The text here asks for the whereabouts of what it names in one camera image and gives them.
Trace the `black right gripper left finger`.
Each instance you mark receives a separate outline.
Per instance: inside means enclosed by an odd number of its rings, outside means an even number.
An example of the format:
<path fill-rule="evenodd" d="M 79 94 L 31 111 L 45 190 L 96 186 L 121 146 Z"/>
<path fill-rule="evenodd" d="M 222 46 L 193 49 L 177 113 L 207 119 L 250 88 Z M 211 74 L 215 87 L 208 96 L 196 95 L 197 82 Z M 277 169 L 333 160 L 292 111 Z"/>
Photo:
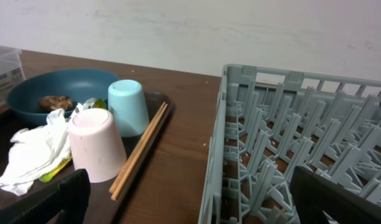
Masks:
<path fill-rule="evenodd" d="M 0 223 L 82 223 L 91 193 L 88 173 L 79 169 L 2 210 Z"/>

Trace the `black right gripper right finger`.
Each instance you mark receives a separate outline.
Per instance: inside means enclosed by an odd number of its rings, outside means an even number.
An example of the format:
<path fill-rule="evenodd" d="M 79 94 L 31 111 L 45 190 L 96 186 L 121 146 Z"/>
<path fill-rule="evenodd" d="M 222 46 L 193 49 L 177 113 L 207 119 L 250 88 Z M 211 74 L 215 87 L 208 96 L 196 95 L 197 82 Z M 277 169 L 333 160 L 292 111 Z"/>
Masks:
<path fill-rule="evenodd" d="M 381 224 L 381 207 L 297 166 L 290 192 L 301 223 L 328 224 L 327 216 L 338 223 Z"/>

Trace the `dark blue bowl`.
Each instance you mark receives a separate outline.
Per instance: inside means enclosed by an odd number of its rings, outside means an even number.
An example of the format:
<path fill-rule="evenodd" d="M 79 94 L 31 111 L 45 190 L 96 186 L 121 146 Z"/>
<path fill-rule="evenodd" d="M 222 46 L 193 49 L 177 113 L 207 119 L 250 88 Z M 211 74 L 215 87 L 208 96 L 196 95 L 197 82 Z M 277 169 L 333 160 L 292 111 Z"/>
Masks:
<path fill-rule="evenodd" d="M 76 105 L 90 98 L 107 100 L 108 87 L 119 78 L 97 68 L 58 70 L 30 78 L 14 87 L 6 103 L 16 117 L 28 126 L 47 124 L 48 112 L 39 107 L 45 96 L 68 96 Z"/>

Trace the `brown food scrap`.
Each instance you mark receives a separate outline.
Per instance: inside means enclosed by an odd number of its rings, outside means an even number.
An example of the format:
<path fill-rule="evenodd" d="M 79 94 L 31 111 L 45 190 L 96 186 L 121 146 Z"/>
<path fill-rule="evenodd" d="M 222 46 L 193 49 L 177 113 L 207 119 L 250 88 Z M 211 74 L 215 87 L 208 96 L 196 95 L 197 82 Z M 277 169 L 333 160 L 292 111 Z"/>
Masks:
<path fill-rule="evenodd" d="M 43 111 L 54 111 L 63 109 L 64 111 L 73 109 L 73 100 L 69 96 L 45 96 L 38 101 L 39 108 Z"/>

